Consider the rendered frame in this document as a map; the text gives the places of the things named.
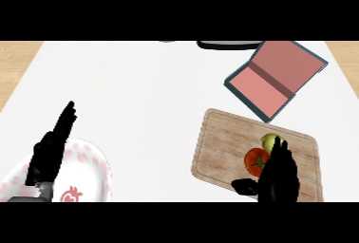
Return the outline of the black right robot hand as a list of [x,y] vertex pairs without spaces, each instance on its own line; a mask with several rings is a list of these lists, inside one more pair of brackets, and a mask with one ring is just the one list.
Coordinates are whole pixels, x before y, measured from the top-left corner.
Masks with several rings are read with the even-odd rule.
[[275,138],[271,158],[259,180],[237,179],[232,181],[232,187],[240,195],[257,196],[259,203],[294,203],[297,201],[300,191],[297,165],[285,140]]

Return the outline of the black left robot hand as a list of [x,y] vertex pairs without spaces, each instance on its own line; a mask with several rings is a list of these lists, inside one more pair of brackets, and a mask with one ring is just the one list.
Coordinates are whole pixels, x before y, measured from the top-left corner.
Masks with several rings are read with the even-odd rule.
[[25,179],[27,186],[36,186],[40,182],[53,182],[58,177],[65,153],[65,143],[70,138],[76,119],[74,101],[70,101],[53,130],[45,134],[42,141],[34,145],[34,155]]

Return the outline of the red tomato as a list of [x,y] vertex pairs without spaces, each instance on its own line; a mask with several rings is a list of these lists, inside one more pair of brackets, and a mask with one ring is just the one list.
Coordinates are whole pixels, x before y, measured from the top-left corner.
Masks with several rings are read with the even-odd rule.
[[263,167],[266,165],[266,161],[269,160],[271,155],[262,148],[253,148],[244,157],[244,165],[249,173],[254,177],[262,176]]

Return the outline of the wooden cutting board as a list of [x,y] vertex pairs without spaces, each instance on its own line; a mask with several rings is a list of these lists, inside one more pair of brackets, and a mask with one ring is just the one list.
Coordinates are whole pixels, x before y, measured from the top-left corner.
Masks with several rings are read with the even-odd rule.
[[234,189],[235,179],[257,179],[246,169],[244,157],[253,148],[263,147],[262,137],[269,133],[281,136],[290,145],[300,180],[297,201],[324,201],[315,138],[213,108],[203,121],[191,169],[194,177],[228,190]]

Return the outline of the pink box with teal rim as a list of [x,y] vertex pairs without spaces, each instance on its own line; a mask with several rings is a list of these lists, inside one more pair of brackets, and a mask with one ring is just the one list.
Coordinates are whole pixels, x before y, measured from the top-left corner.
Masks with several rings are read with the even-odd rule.
[[296,41],[263,41],[225,86],[262,121],[271,123],[327,66],[328,62]]

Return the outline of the white plate with pink print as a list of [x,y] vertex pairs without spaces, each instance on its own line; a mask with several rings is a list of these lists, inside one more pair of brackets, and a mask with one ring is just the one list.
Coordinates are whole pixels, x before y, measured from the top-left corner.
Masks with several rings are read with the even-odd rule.
[[[25,185],[33,155],[18,163],[0,182],[0,202]],[[113,196],[111,167],[101,150],[85,140],[68,139],[61,171],[53,185],[53,202],[107,202]]]

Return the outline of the yellow-green fruit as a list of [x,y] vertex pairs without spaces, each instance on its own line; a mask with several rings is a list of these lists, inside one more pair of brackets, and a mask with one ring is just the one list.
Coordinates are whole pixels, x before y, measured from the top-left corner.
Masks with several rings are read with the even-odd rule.
[[269,133],[262,137],[262,143],[263,143],[263,150],[271,153],[272,152],[272,148],[274,148],[274,144],[275,144],[275,139],[280,138],[281,140],[284,140],[284,138],[274,134]]

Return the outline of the black and grey appliance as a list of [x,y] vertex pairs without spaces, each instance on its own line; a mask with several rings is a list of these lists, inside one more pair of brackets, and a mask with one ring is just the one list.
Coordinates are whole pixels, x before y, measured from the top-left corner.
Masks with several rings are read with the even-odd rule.
[[243,50],[256,49],[262,41],[198,41],[197,44],[204,49]]

